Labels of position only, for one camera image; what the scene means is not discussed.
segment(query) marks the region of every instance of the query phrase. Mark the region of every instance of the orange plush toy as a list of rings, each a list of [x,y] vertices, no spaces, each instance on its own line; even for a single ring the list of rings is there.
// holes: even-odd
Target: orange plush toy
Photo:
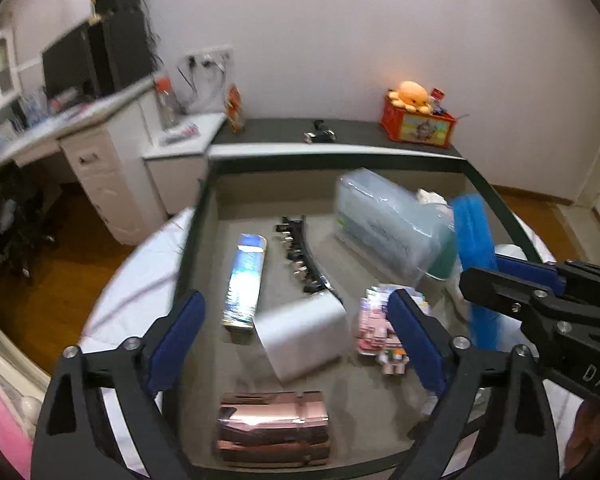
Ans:
[[[389,92],[391,104],[398,108],[404,108],[408,112],[419,112],[430,114],[433,108],[429,104],[429,94],[418,83],[403,81],[397,91]]]

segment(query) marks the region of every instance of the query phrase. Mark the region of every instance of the red box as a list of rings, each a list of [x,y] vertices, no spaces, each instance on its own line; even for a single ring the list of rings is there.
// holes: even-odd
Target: red box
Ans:
[[[456,118],[446,112],[444,115],[408,112],[393,106],[391,100],[385,96],[380,124],[384,126],[391,140],[448,148],[456,126]]]

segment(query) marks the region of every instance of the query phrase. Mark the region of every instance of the open drawer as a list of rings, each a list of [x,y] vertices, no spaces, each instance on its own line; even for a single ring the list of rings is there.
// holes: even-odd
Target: open drawer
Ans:
[[[413,444],[410,431],[426,418],[422,410],[427,393],[412,370],[404,376],[383,376],[378,364],[359,358],[355,349],[360,297],[370,286],[389,282],[333,234],[336,183],[360,167],[406,189],[423,188],[447,200],[478,192],[487,203],[494,241],[519,245],[529,260],[539,261],[502,199],[462,158],[311,154],[213,161],[191,223],[175,295],[177,301],[192,290],[202,292],[206,317],[185,360],[177,394],[165,395],[163,412],[189,461],[207,470],[210,478],[264,478],[282,472],[285,479],[358,478],[386,471],[404,458]],[[298,380],[280,383],[255,332],[232,334],[222,327],[221,317],[242,233],[269,241],[258,312],[305,296],[275,238],[281,216],[300,215],[307,218],[307,239],[315,262],[344,300],[351,345],[339,360]],[[450,332],[466,333],[462,312],[440,282],[425,277],[418,290]],[[222,394],[309,390],[320,390],[325,397],[330,418],[328,464],[247,470],[222,461],[215,449]]]

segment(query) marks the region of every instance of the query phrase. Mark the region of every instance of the wooden floor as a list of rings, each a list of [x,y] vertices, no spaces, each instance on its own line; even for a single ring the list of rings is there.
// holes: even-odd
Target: wooden floor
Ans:
[[[546,202],[503,196],[559,261],[578,251]],[[74,344],[102,289],[133,248],[117,243],[80,190],[62,195],[52,211],[58,248],[43,248],[32,266],[33,285],[5,276],[0,327],[25,354],[51,372],[62,349]]]

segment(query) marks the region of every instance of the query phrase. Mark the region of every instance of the metallic copper cylinder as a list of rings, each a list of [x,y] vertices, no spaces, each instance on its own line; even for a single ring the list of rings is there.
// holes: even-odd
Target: metallic copper cylinder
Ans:
[[[224,394],[218,449],[238,467],[326,463],[331,446],[322,393]]]

